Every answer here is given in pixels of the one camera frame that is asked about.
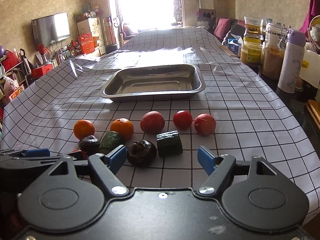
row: wooden board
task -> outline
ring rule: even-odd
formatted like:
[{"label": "wooden board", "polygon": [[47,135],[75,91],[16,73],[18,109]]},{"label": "wooden board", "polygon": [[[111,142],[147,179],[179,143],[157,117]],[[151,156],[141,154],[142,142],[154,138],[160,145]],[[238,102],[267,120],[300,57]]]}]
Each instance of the wooden board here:
[{"label": "wooden board", "polygon": [[315,121],[315,123],[316,123],[316,125],[317,125],[318,129],[320,130],[320,123],[318,122],[318,119],[317,119],[317,118],[315,117],[315,115],[313,114],[313,111],[312,111],[312,109],[310,108],[310,106],[309,106],[309,104],[308,104],[308,103],[306,103],[306,108],[307,108],[307,110],[309,111],[309,113],[310,113],[310,115],[311,115],[311,117],[312,117],[313,121]]},{"label": "wooden board", "polygon": [[219,45],[219,47],[227,53],[231,57],[238,57],[236,54],[234,54],[227,46]]},{"label": "wooden board", "polygon": [[312,110],[314,116],[318,120],[318,123],[320,123],[320,102],[317,102],[314,100],[308,100],[308,105]]}]

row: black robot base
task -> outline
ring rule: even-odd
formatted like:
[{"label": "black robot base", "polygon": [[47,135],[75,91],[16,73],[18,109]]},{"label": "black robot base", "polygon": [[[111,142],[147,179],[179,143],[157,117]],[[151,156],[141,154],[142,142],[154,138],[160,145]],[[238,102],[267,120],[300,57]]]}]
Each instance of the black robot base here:
[{"label": "black robot base", "polygon": [[[25,158],[2,151],[1,190],[19,195],[27,225],[14,239],[311,239],[300,227],[309,208],[306,195],[260,156],[236,161],[200,146],[198,161],[209,177],[199,189],[130,192],[114,175],[126,151],[119,146],[88,160],[79,152]],[[90,175],[92,183],[79,175]],[[232,184],[236,175],[248,178]]]}]

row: tomato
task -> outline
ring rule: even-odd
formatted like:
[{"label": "tomato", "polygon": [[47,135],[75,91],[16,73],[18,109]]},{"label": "tomato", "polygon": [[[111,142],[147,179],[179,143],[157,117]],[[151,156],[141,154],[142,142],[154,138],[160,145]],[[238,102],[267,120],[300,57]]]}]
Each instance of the tomato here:
[{"label": "tomato", "polygon": [[192,121],[192,115],[186,110],[179,111],[173,116],[173,123],[180,130],[186,130],[190,128]]},{"label": "tomato", "polygon": [[164,118],[159,112],[151,111],[142,117],[140,127],[146,133],[159,133],[164,127]]},{"label": "tomato", "polygon": [[194,126],[198,134],[207,136],[216,128],[215,119],[209,114],[200,114],[195,118]]}]

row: checkered tablecloth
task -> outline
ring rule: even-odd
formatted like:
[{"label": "checkered tablecloth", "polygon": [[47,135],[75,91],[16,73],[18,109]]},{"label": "checkered tablecloth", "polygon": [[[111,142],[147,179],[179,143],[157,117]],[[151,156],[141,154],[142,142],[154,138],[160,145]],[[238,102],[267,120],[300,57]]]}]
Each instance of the checkered tablecloth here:
[{"label": "checkered tablecloth", "polygon": [[[49,148],[67,153],[78,148],[73,125],[79,119],[94,123],[98,138],[117,118],[134,125],[133,138],[156,144],[156,136],[140,129],[142,116],[159,111],[165,131],[176,130],[172,116],[187,109],[193,117],[211,114],[215,133],[202,137],[194,128],[181,131],[183,154],[160,158],[147,169],[126,163],[117,173],[128,187],[193,187],[207,178],[197,161],[199,145],[238,160],[261,155],[300,187],[310,201],[305,222],[320,210],[320,161],[291,112],[249,67],[230,57],[206,30],[172,29],[136,35],[124,47],[100,61],[71,59],[37,80],[5,108],[1,148]],[[105,82],[118,69],[192,63],[199,66],[205,91],[190,99],[116,103],[99,96]]]}]

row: blue gripper pad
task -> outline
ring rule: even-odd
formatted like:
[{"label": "blue gripper pad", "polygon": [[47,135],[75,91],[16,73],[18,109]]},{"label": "blue gripper pad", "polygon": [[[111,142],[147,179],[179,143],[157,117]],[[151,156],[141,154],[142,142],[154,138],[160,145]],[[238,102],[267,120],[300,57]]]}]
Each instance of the blue gripper pad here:
[{"label": "blue gripper pad", "polygon": [[216,161],[212,152],[204,146],[199,146],[197,157],[204,171],[210,176],[216,169]]},{"label": "blue gripper pad", "polygon": [[49,149],[36,149],[36,150],[26,150],[23,154],[25,158],[32,158],[32,157],[49,157],[50,151]]},{"label": "blue gripper pad", "polygon": [[109,159],[108,168],[113,174],[116,174],[127,159],[127,148],[123,145],[118,146],[106,155]]}]

